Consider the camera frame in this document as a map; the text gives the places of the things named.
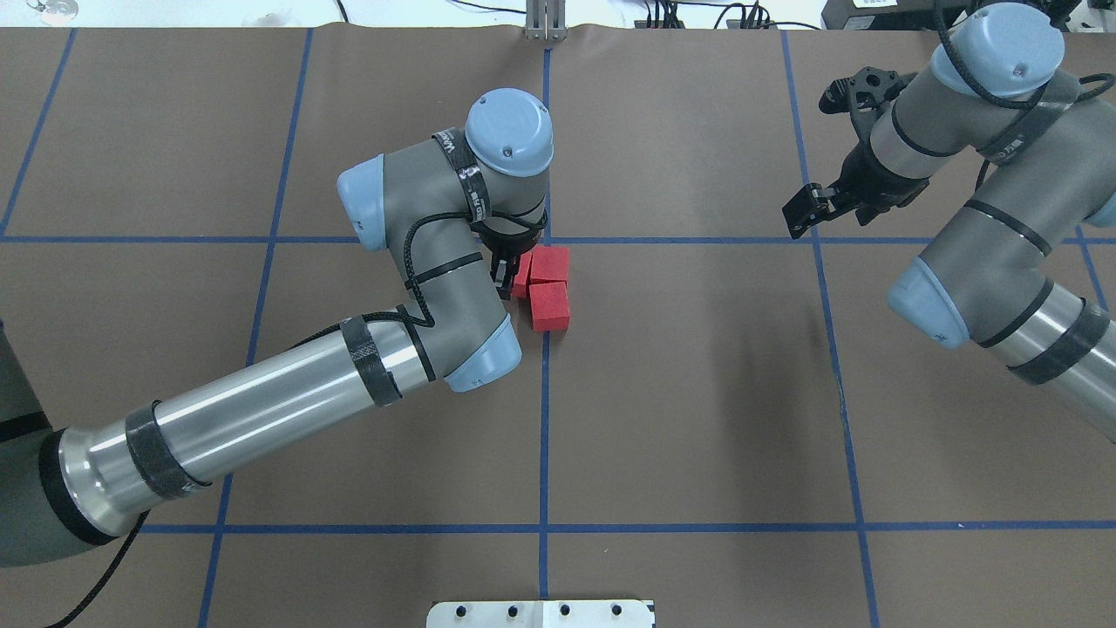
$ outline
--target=red block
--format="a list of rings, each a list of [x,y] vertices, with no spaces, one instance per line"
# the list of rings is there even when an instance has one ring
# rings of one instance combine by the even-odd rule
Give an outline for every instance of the red block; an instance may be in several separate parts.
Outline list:
[[[535,247],[531,251],[531,282],[549,283],[569,281],[569,249],[566,247]]]
[[[569,294],[565,281],[531,283],[531,329],[555,332],[569,329]]]
[[[531,272],[531,251],[519,255],[519,270],[516,278],[511,280],[511,296],[516,298],[527,298],[527,278]]]

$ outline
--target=blue grid line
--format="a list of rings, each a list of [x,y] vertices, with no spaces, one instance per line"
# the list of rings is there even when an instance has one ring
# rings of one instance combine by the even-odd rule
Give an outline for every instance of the blue grid line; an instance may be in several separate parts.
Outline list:
[[[782,61],[787,70],[787,91],[790,97],[790,115],[795,123],[795,141],[798,145],[798,164],[801,168],[802,184],[810,182],[810,172],[806,160],[806,141],[802,136],[801,116],[798,109],[798,95],[795,88],[795,71],[791,67],[790,40],[786,31],[780,31],[782,40]],[[876,605],[876,586],[872,574],[872,557],[868,552],[868,534],[864,528],[864,506],[860,501],[860,482],[856,472],[856,452],[853,447],[853,431],[848,423],[848,404],[845,397],[845,383],[840,371],[840,357],[837,354],[837,335],[834,330],[833,309],[829,305],[829,286],[826,282],[825,259],[821,254],[821,238],[818,229],[810,233],[814,244],[814,263],[818,272],[818,286],[821,289],[821,308],[826,321],[826,337],[829,340],[829,360],[837,381],[837,395],[840,400],[840,421],[845,433],[845,463],[848,470],[849,490],[853,496],[853,512],[856,516],[857,541],[860,545],[860,570],[864,573],[864,590],[868,602],[868,620],[872,628],[879,628],[879,611]]]
[[[225,534],[537,534],[539,526],[533,523],[478,523],[478,524],[431,524],[431,525],[362,525],[362,524],[260,524],[225,525]]]
[[[549,195],[547,211],[550,211]],[[356,235],[0,235],[0,243],[198,243],[198,244],[355,244]],[[921,244],[933,240],[913,235],[818,235],[822,244]],[[809,239],[792,240],[779,235],[556,235],[545,236],[552,244],[793,244],[812,245]],[[1066,238],[1062,243],[1116,245],[1116,238]]]
[[[552,48],[547,48],[542,51],[542,106],[550,109],[550,52]],[[547,177],[547,225],[542,229],[542,241],[549,244],[551,240],[551,229],[554,225],[554,215],[550,213],[550,181]]]
[[[539,599],[548,599],[550,529],[550,332],[542,335],[542,399],[539,425]]]
[[[247,244],[268,243],[268,235],[4,235],[13,243]]]
[[[256,298],[256,311],[252,317],[252,332],[248,341],[246,367],[256,363],[256,349],[260,339],[260,323],[263,319],[263,305],[268,296],[268,281],[271,278],[271,262],[275,258],[276,240],[279,234],[279,221],[282,219],[282,201],[287,191],[287,173],[290,168],[290,157],[295,149],[295,135],[298,132],[298,114],[302,103],[302,89],[306,87],[306,70],[310,62],[310,46],[314,44],[314,29],[306,29],[306,42],[302,46],[302,64],[298,74],[298,86],[295,88],[295,104],[290,113],[290,127],[287,129],[287,145],[283,148],[282,170],[279,174],[279,186],[276,191],[275,210],[271,214],[271,231],[268,234],[268,250],[263,257],[263,270],[260,272],[260,290]],[[213,601],[213,587],[217,582],[217,568],[221,558],[221,542],[224,537],[225,518],[229,512],[229,499],[232,493],[232,474],[224,476],[221,487],[221,506],[218,510],[217,523],[213,530],[213,547],[210,552],[209,569],[205,572],[205,589],[202,593],[201,610],[198,613],[198,628],[209,624],[210,605]]]
[[[200,523],[145,523],[144,534],[213,534],[215,526]]]
[[[848,523],[554,523],[555,534],[734,534],[760,532],[856,532]]]
[[[551,238],[558,244],[797,244],[789,236],[603,235]]]
[[[542,51],[542,105],[550,108],[550,54],[551,48]],[[543,245],[554,242],[550,213],[550,182],[547,181],[546,229],[542,232]],[[542,384],[539,390],[539,599],[550,597],[550,332],[542,334]]]
[[[965,532],[981,530],[1116,530],[1116,521],[915,521],[866,523],[869,532]]]
[[[1097,292],[1097,302],[1105,310],[1108,309],[1108,299],[1105,298],[1105,290],[1100,287],[1100,277],[1097,276],[1097,267],[1093,263],[1093,253],[1089,252],[1089,244],[1085,240],[1085,231],[1081,225],[1077,225],[1078,245],[1081,247],[1081,257],[1085,259],[1085,268],[1089,271],[1089,280],[1093,281],[1093,289]]]
[[[39,135],[42,133],[42,125],[47,122],[47,113],[50,110],[50,103],[58,91],[58,84],[62,79],[62,71],[66,70],[66,61],[69,60],[70,50],[74,49],[74,40],[77,38],[77,29],[70,29],[69,37],[66,38],[66,47],[62,48],[62,56],[58,59],[58,67],[55,69],[55,77],[50,81],[50,89],[42,100],[42,108],[39,110],[39,119],[35,123],[35,131],[31,132],[31,139],[27,143],[27,152],[23,153],[23,162],[19,164],[19,172],[16,174],[16,183],[11,186],[11,195],[8,196],[8,205],[4,207],[3,218],[0,218],[0,236],[8,230],[11,222],[11,214],[16,211],[16,201],[19,199],[19,190],[23,186],[23,176],[31,165],[31,157],[35,155],[35,146],[39,143]]]
[[[477,524],[243,524],[224,526],[224,534],[241,535],[434,535],[537,534],[533,523]],[[990,521],[876,521],[772,523],[548,523],[550,534],[782,534],[796,532],[979,532],[1011,530],[1116,530],[1116,520],[990,520]],[[214,525],[147,524],[143,534],[212,534]]]

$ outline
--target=black cable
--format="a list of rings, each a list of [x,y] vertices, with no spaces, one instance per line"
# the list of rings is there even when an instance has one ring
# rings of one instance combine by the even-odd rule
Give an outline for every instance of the black cable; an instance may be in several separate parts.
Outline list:
[[[530,230],[545,229],[550,219],[550,216],[546,212],[542,213],[542,218],[539,219],[538,222],[531,222],[518,215],[506,213],[502,211],[493,212],[492,216],[502,218],[503,220],[507,220],[512,224],[517,224],[519,226]],[[414,241],[415,233],[417,233],[419,229],[422,228],[424,224],[430,224],[431,222],[437,222],[439,220],[450,220],[453,218],[468,219],[472,218],[472,213],[468,211],[449,211],[444,213],[432,213],[430,215],[424,215],[419,220],[416,220],[413,224],[411,224],[411,228],[407,229],[407,234],[403,238],[403,273],[406,276],[405,283],[411,286],[411,291],[414,293],[415,302],[419,305],[419,309],[422,311],[423,318],[419,319],[415,317],[411,317],[410,313],[401,313],[398,311],[369,311],[368,313],[364,313],[364,316],[362,316],[362,320],[365,323],[371,323],[372,321],[394,321],[396,323],[411,323],[420,328],[434,327],[433,313],[431,313],[430,311],[430,306],[426,305],[426,298],[422,293],[422,288],[419,286],[419,281],[414,280],[416,272],[414,269],[414,260],[411,255],[411,244]],[[340,330],[340,325],[329,326],[328,328],[315,334],[314,336],[302,339],[290,349],[295,349],[296,347],[301,347],[308,342],[318,340],[319,338],[323,337],[327,337],[339,330]]]
[[[58,622],[51,624],[47,628],[66,628],[66,626],[69,626],[70,622],[77,619],[77,616],[81,615],[81,611],[93,603],[93,599],[96,598],[97,593],[105,588],[105,584],[108,584],[108,579],[113,577],[113,573],[116,572],[116,568],[121,566],[121,561],[124,560],[124,554],[128,552],[128,548],[132,547],[132,542],[136,540],[136,534],[140,534],[140,529],[143,528],[143,522],[147,521],[147,515],[150,513],[151,511],[147,511],[140,515],[140,519],[136,520],[136,524],[132,526],[132,532],[128,532],[127,539],[124,540],[124,544],[116,551],[116,557],[113,559],[113,562],[108,563],[108,569],[105,570],[100,580],[97,580],[97,583],[93,586],[93,589],[86,593],[85,598],[78,602],[76,607],[74,607],[74,610],[71,610],[69,615],[61,618]]]
[[[988,166],[992,165],[992,162],[984,160],[984,163],[980,165],[980,172],[977,174],[977,186],[973,187],[973,192],[980,190],[980,186],[984,184],[984,177],[988,176]]]
[[[740,2],[733,2],[732,4],[716,4],[716,6],[718,7],[724,7],[724,9],[721,11],[721,15],[716,17],[716,21],[713,22],[713,30],[716,30],[716,28],[719,26],[721,26],[721,20],[724,19],[725,13],[728,13],[731,9],[735,9],[735,8],[740,9],[740,21],[741,21],[741,23],[743,23],[743,21],[744,21],[744,11],[748,10],[748,7],[743,6]]]
[[[821,30],[820,28],[814,26],[812,23],[791,22],[791,21],[763,22],[758,28],[767,28],[769,26],[805,26],[806,28],[812,28],[814,30]]]
[[[1077,79],[1077,81],[1080,83],[1081,85],[1088,85],[1089,83],[1096,83],[1098,80],[1103,80],[1104,85],[1099,87],[1094,87],[1093,89],[1089,89],[1088,91],[1079,95],[1077,97],[1078,103],[1080,103],[1081,100],[1088,100],[1089,98],[1096,98],[1097,96],[1112,89],[1113,85],[1116,84],[1116,76],[1107,71],[1104,71],[1100,74],[1090,74],[1089,76],[1083,76],[1081,78]]]
[[[485,11],[501,11],[504,13],[519,13],[520,16],[526,16],[527,11],[521,11],[519,9],[504,9],[502,7],[485,7],[484,4],[473,4],[472,2],[465,2],[464,0],[448,0],[454,4],[464,4],[466,7],[473,7],[474,9],[484,9]]]

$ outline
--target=cable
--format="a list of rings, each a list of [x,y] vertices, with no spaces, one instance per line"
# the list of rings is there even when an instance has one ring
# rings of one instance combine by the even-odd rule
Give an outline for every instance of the cable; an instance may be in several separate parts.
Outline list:
[[[369,311],[368,313],[364,313],[364,316],[362,316],[362,320],[365,323],[371,323],[372,321],[393,321],[396,323],[411,323],[412,326],[416,326],[420,328],[433,328],[434,327],[433,313],[431,313],[430,311],[430,306],[426,305],[426,298],[422,293],[422,288],[419,287],[419,282],[414,280],[416,272],[414,268],[414,260],[411,255],[411,244],[414,241],[415,233],[417,233],[419,229],[422,228],[424,224],[430,224],[431,222],[437,222],[439,220],[450,220],[453,218],[468,219],[472,218],[472,215],[473,214],[468,211],[449,211],[444,213],[432,213],[430,215],[424,215],[419,220],[416,220],[413,224],[411,224],[411,228],[407,229],[407,234],[403,238],[403,272],[406,276],[405,283],[411,286],[411,291],[414,292],[415,302],[419,305],[419,309],[422,311],[423,316],[422,319],[419,319],[416,317],[411,317],[410,313],[400,313],[397,311]],[[519,226],[530,230],[545,229],[550,219],[550,216],[546,212],[543,212],[542,218],[540,218],[538,222],[531,222],[512,213],[507,213],[502,211],[493,212],[492,218],[502,218],[511,222],[512,224],[517,224]],[[340,330],[340,325],[329,326],[328,328],[321,330],[320,332],[317,332],[314,336],[302,339],[290,349],[295,349],[296,347],[301,347],[308,342],[318,340],[319,338],[323,337],[327,337],[339,330]]]
[[[812,23],[806,22],[791,22],[791,21],[778,21],[778,22],[763,22],[758,28],[767,28],[769,26],[805,26],[806,28],[812,28],[814,30],[821,30],[820,28],[814,26]]]
[[[977,174],[977,186],[973,187],[973,192],[980,190],[980,186],[984,184],[984,177],[988,176],[988,166],[992,165],[992,162],[984,160],[984,163],[980,165],[980,172]]]
[[[724,9],[721,11],[720,16],[716,16],[716,21],[713,22],[713,30],[716,30],[718,27],[721,26],[721,20],[724,19],[725,13],[728,13],[730,10],[737,9],[737,8],[740,9],[740,22],[741,22],[741,26],[743,25],[743,21],[744,21],[744,11],[748,10],[748,7],[744,7],[740,2],[733,2],[732,4],[719,4],[719,6],[723,6]]]
[[[113,562],[108,563],[108,569],[105,570],[100,580],[97,580],[97,583],[93,586],[93,589],[86,593],[85,598],[78,602],[76,607],[74,607],[74,610],[71,610],[69,615],[61,618],[58,622],[51,624],[47,628],[66,628],[66,626],[69,626],[75,619],[77,619],[77,616],[81,615],[81,611],[93,603],[93,599],[96,598],[97,593],[105,588],[105,584],[108,583],[108,579],[116,572],[116,568],[121,566],[121,561],[124,560],[124,554],[128,552],[128,548],[132,547],[132,542],[136,540],[136,534],[140,534],[140,529],[143,528],[143,522],[147,521],[147,515],[150,513],[151,511],[147,511],[140,515],[140,519],[136,520],[136,524],[132,526],[132,532],[128,532],[127,539],[124,540],[124,544],[116,551],[116,557],[113,559]]]
[[[526,16],[527,11],[519,9],[504,9],[502,7],[485,7],[484,4],[473,4],[472,2],[465,2],[464,0],[446,0],[446,2],[453,2],[454,4],[464,4],[465,7],[473,7],[474,9],[484,9],[485,11],[500,11],[504,13],[519,13],[520,16]]]

